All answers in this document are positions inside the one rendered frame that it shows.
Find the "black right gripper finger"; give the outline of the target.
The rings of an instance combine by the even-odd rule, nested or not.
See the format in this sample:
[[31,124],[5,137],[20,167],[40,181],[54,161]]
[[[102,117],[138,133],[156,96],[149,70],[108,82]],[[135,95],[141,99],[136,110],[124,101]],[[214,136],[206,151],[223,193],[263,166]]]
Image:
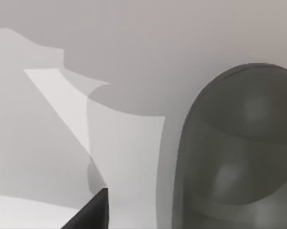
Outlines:
[[61,229],[108,229],[108,225],[108,188],[103,188]]

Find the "dark grey rounded object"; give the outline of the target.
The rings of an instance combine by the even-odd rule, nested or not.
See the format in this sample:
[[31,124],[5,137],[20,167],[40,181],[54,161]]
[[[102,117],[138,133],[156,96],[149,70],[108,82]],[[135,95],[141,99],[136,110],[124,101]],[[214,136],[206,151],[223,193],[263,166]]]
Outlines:
[[287,69],[235,66],[210,81],[181,132],[172,229],[287,229]]

